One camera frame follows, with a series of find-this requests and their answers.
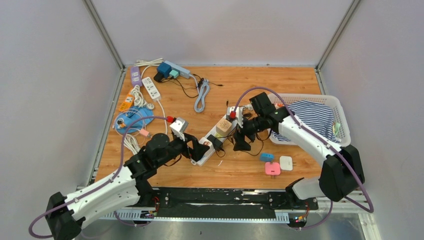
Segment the white power strip blue USB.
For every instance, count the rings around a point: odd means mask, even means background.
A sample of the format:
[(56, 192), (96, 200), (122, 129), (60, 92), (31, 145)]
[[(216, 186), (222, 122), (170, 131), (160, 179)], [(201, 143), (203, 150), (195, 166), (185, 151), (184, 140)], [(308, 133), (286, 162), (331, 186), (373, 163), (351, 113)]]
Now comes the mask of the white power strip blue USB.
[[(211, 130), (203, 137), (203, 138), (206, 138), (206, 139), (208, 139), (208, 140), (212, 140), (213, 142), (215, 142), (216, 141), (216, 139), (215, 138), (219, 138), (219, 137), (217, 137), (216, 136), (216, 124), (211, 128)], [(235, 121), (233, 121), (232, 122), (232, 126), (233, 126), (233, 130), (232, 130), (232, 132), (235, 130), (235, 128), (236, 128), (236, 125), (237, 125), (237, 123), (235, 122)], [(220, 140), (221, 142), (223, 142), (224, 143), (224, 141), (226, 140), (226, 138), (224, 139), (224, 138), (219, 138), (218, 140)], [(205, 155), (203, 156), (203, 158), (200, 160), (200, 161), (198, 161), (198, 162), (195, 162), (194, 160), (191, 160), (191, 163), (193, 164), (193, 165), (195, 165), (195, 166), (202, 166), (204, 163), (206, 163), (206, 161), (207, 160), (209, 160), (210, 158), (211, 158), (211, 156), (213, 155), (213, 154), (215, 154), (216, 153), (216, 151), (214, 150), (214, 149), (209, 149), (206, 153), (205, 153)]]

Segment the white cube adapter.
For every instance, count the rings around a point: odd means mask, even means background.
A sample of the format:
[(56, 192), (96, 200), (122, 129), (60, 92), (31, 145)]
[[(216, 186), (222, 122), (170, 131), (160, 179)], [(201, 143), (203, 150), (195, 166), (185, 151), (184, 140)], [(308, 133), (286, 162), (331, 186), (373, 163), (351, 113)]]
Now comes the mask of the white cube adapter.
[(209, 147), (210, 149), (214, 149), (213, 143), (210, 140), (206, 139), (205, 137), (202, 137), (199, 143)]

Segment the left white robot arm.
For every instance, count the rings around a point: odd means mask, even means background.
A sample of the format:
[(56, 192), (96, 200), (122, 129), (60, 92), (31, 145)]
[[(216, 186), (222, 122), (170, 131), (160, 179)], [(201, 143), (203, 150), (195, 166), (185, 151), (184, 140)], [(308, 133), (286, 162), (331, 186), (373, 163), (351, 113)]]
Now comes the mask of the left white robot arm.
[(155, 134), (140, 151), (109, 176), (74, 193), (53, 194), (48, 201), (45, 217), (55, 240), (71, 240), (82, 229), (108, 213), (139, 204), (149, 206), (155, 193), (148, 180), (158, 168), (184, 156), (201, 160), (211, 144), (200, 143), (185, 133), (181, 139)]

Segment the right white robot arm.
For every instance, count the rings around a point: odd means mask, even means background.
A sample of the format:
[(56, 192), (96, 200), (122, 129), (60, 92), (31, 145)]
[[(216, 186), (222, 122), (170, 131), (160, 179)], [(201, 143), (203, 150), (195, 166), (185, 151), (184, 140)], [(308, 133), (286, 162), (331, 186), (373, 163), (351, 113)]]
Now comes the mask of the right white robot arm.
[(357, 148), (327, 140), (287, 106), (276, 108), (264, 92), (249, 101), (255, 117), (245, 119), (238, 105), (227, 113), (230, 122), (237, 122), (233, 134), (234, 151), (249, 151), (251, 146), (246, 140), (254, 141), (257, 133), (270, 129), (290, 139), (321, 166), (319, 177), (300, 178), (285, 188), (285, 201), (290, 208), (298, 209), (310, 198), (327, 197), (338, 202), (363, 187), (365, 176)]

